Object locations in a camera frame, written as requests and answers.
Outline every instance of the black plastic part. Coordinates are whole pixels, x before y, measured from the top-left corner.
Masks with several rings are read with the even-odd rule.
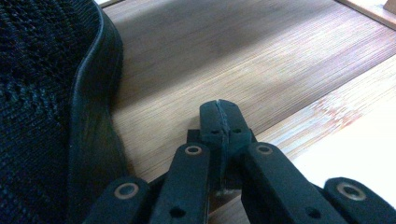
[[[201,132],[199,130],[188,130],[187,131],[187,143],[201,143]]]
[[[251,144],[245,167],[243,205],[252,223],[346,223],[277,147]]]
[[[161,189],[163,188],[163,183],[165,182],[167,173],[157,177],[155,180],[151,181],[149,185],[149,193],[146,200],[142,203],[142,209],[139,216],[138,223],[149,223],[149,218],[152,211],[154,210],[154,205],[160,196]]]
[[[342,194],[339,188],[344,188],[346,195]],[[343,177],[330,179],[326,182],[324,191],[332,206],[349,223],[396,223],[395,209],[372,190],[356,180]]]
[[[201,141],[211,149],[212,188],[241,189],[241,148],[254,138],[239,107],[224,100],[207,102],[200,107],[200,121]]]
[[[119,188],[123,184],[136,184],[138,188],[126,186]],[[125,199],[116,195],[127,196]],[[139,178],[123,177],[112,182],[93,205],[90,215],[84,224],[97,223],[118,223],[118,224],[138,224],[142,222],[141,213],[144,211],[144,201],[149,194],[149,185]]]
[[[112,181],[128,175],[109,102],[121,75],[122,42],[97,6],[100,28],[81,62],[71,99],[68,223],[81,223]]]
[[[177,149],[151,224],[203,224],[207,222],[210,150],[198,143]]]
[[[251,132],[251,143],[257,143],[257,139],[256,139],[256,136],[254,136],[254,133],[253,133],[253,131],[250,129],[250,132]]]

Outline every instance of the black rubber trim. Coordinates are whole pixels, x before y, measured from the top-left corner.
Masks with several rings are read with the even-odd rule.
[[[113,180],[128,175],[109,102],[122,68],[122,42],[95,4],[100,28],[75,77],[71,98],[67,223],[81,223]]]

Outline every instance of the metal screw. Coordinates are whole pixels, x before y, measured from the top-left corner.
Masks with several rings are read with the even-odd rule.
[[[114,196],[121,200],[127,200],[133,198],[139,191],[139,186],[135,183],[124,183],[119,185],[114,190]]]
[[[187,155],[190,156],[196,156],[202,153],[202,149],[198,146],[186,147],[184,151],[186,152]]]
[[[342,195],[353,201],[364,201],[367,198],[366,194],[361,189],[346,182],[338,184],[337,190]]]
[[[270,147],[263,146],[263,145],[256,146],[256,150],[264,156],[270,155],[274,152]]]

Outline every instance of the black mesh fabric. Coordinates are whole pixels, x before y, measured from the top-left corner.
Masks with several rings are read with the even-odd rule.
[[[69,98],[91,0],[0,1],[0,223],[63,223]]]

